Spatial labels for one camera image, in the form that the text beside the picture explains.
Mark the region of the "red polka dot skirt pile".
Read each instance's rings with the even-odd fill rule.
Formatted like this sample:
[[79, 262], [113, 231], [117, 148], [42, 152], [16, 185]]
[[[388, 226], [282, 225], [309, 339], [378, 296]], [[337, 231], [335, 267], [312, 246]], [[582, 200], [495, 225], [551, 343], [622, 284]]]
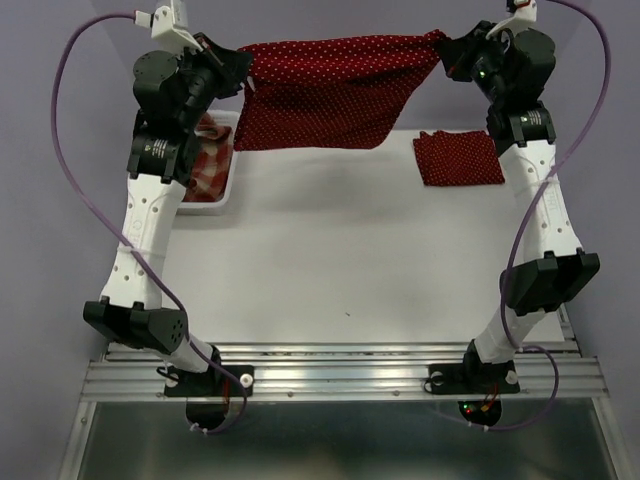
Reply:
[[234, 139], [238, 151], [373, 149], [440, 58], [440, 30], [255, 43]]

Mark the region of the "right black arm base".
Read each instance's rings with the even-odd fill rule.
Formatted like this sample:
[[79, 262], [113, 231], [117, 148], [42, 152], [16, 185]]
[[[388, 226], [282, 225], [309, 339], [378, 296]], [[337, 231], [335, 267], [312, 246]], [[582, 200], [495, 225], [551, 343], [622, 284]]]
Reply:
[[479, 367], [453, 363], [431, 364], [428, 366], [428, 376], [423, 381], [423, 389], [434, 395], [517, 394], [521, 391], [518, 380], [507, 380], [508, 375], [514, 372], [512, 362], [481, 364]]

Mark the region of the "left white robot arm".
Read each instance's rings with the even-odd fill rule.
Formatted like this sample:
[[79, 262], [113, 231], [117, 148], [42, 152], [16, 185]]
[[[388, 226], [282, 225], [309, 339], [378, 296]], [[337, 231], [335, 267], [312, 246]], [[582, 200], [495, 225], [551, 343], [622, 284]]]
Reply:
[[225, 49], [205, 34], [196, 49], [155, 50], [133, 67], [139, 105], [127, 163], [127, 206], [119, 245], [97, 301], [83, 318], [111, 342], [155, 353], [199, 393], [215, 392], [223, 371], [217, 350], [189, 332], [186, 309], [162, 305], [169, 290], [162, 272], [173, 221], [200, 149], [196, 128], [212, 102], [236, 95], [252, 57]]

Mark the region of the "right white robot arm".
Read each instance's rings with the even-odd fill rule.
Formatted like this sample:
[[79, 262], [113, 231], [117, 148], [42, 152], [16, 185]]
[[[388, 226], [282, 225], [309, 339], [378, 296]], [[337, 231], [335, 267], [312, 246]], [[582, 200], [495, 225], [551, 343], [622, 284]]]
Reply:
[[556, 65], [555, 44], [527, 28], [495, 30], [481, 21], [437, 52], [446, 74], [473, 82], [489, 101], [487, 131], [523, 215], [508, 266], [499, 279], [500, 304], [458, 365], [432, 365], [432, 390], [519, 390], [514, 357], [530, 332], [572, 300], [600, 268], [573, 230], [555, 172], [556, 132], [540, 99]]

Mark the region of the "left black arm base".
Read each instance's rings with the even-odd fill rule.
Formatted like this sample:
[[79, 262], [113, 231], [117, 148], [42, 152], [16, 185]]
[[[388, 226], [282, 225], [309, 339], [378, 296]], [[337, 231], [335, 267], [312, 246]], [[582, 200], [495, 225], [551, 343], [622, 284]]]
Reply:
[[168, 398], [228, 398], [253, 394], [255, 369], [252, 365], [225, 365], [227, 374], [211, 367], [204, 373], [179, 370], [173, 366], [157, 367]]

